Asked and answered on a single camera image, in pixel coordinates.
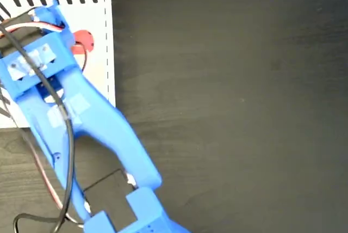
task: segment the dark wooden table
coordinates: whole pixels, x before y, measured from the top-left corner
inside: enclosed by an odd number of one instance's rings
[[[347,232],[347,7],[113,0],[117,105],[174,220],[196,233]],[[85,186],[117,162],[89,139],[77,155]],[[19,212],[58,213],[17,133],[0,133],[0,164],[1,232]]]

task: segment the blue 3d-printed part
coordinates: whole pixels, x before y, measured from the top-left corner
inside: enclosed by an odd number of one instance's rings
[[[188,233],[171,221],[154,190],[161,177],[130,124],[82,75],[70,51],[74,37],[57,3],[35,9],[40,21],[64,25],[61,33],[45,30],[44,36],[24,47],[56,90],[63,89],[62,100],[73,123],[75,137],[88,134],[117,154],[127,173],[134,177],[136,190],[126,196],[137,220],[121,233]],[[69,146],[66,126],[57,105],[47,103],[47,91],[30,70],[20,53],[0,55],[0,79],[11,98],[24,113],[32,133],[66,186]],[[86,210],[83,192],[74,177],[72,203],[84,221],[85,233],[115,233],[105,212],[94,216]]]

